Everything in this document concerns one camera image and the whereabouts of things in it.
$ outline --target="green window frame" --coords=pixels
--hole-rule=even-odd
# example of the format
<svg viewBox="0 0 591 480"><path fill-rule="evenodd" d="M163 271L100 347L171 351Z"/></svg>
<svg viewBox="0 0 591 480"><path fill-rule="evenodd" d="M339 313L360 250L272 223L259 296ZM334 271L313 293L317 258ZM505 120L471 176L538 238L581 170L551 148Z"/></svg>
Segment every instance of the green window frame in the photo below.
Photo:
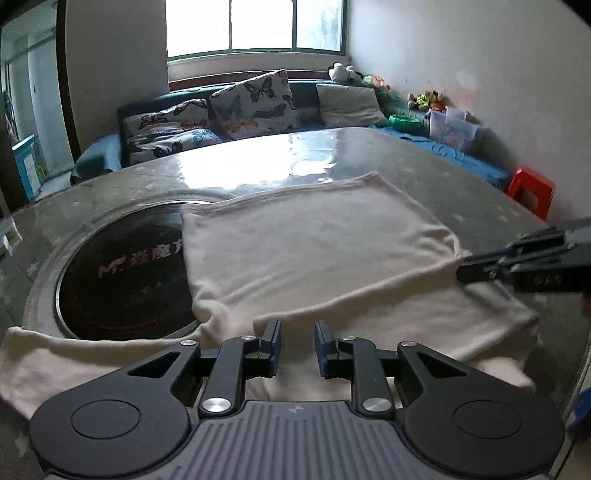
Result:
<svg viewBox="0 0 591 480"><path fill-rule="evenodd" d="M224 55L229 53L251 53L251 52L297 52L297 53L325 53L332 55L346 55L347 50L347 20L348 20L348 3L349 0L343 1L343 15L341 19L341 38L340 50L324 50L320 48L301 48L297 47L297 2L298 0L291 0L293 3L293 23L291 27L291 48L232 48L232 0L228 0L230 10L228 15L229 22L229 45L230 48L226 50L212 50L202 51L198 53L187 53L185 55L176 55L168 57L168 61L194 59L199 57L207 57L210 55Z"/></svg>

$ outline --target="black circular induction cooker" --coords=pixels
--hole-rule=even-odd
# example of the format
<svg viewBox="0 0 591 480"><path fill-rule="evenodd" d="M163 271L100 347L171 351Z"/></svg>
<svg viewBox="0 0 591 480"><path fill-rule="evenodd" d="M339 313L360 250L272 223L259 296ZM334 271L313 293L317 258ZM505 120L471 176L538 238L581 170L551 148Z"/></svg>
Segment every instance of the black circular induction cooker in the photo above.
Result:
<svg viewBox="0 0 591 480"><path fill-rule="evenodd" d="M69 335L155 339L195 327L183 259L183 203L130 213L79 248L56 288L56 313Z"/></svg>

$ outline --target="window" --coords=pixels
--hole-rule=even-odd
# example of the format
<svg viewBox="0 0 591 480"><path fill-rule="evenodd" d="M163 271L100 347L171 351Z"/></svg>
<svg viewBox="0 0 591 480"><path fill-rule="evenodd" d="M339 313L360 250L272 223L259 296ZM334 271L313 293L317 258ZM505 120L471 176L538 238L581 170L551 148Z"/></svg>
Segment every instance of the window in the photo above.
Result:
<svg viewBox="0 0 591 480"><path fill-rule="evenodd" d="M344 53L346 0L166 0L168 59L241 51Z"/></svg>

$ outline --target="red plastic stool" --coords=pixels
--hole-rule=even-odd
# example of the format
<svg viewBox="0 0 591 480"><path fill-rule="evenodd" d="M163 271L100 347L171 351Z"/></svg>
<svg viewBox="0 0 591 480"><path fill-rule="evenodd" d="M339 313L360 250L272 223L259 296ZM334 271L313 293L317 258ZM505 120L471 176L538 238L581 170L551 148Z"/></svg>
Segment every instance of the red plastic stool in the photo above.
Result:
<svg viewBox="0 0 591 480"><path fill-rule="evenodd" d="M553 181L534 172L531 168L520 167L513 175L511 184L507 188L507 195L518 201L523 192L531 193L538 199L534 214L546 220L554 195L554 186Z"/></svg>

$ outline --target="metal pivot bolt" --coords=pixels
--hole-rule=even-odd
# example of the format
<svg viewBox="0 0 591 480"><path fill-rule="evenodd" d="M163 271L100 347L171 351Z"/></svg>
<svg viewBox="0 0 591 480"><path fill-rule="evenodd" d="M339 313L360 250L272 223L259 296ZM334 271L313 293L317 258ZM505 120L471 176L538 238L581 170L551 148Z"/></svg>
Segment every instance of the metal pivot bolt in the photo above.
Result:
<svg viewBox="0 0 591 480"><path fill-rule="evenodd" d="M365 400L361 406L367 411L383 412L392 408L392 402L387 398L372 397Z"/></svg>
<svg viewBox="0 0 591 480"><path fill-rule="evenodd" d="M208 412L221 413L226 410L229 410L232 406L232 403L225 398L214 397L208 398L207 400L203 400L201 406L204 410L207 410Z"/></svg>

